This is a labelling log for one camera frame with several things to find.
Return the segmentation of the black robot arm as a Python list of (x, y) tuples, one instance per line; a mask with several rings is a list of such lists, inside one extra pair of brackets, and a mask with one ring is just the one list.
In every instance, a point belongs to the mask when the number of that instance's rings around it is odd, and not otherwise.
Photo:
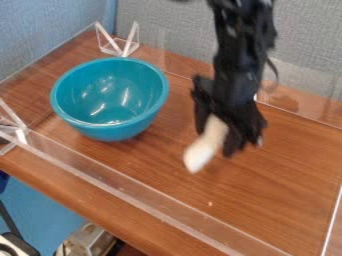
[(211, 116), (227, 126), (223, 156), (231, 157), (262, 139), (267, 121), (254, 96), (263, 70), (271, 64), (268, 51), (278, 36), (274, 24), (275, 0), (206, 0), (214, 13), (218, 50), (214, 77), (192, 77), (196, 132), (204, 132)]

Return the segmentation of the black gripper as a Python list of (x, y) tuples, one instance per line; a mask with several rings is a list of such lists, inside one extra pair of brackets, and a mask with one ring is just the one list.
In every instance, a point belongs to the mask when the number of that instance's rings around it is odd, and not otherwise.
[(227, 80), (195, 75), (192, 83), (196, 133), (203, 133), (208, 116), (214, 114), (228, 126), (223, 156), (230, 158), (244, 149), (248, 140), (262, 137), (267, 127), (254, 100), (259, 89), (258, 78), (252, 72), (235, 73)]

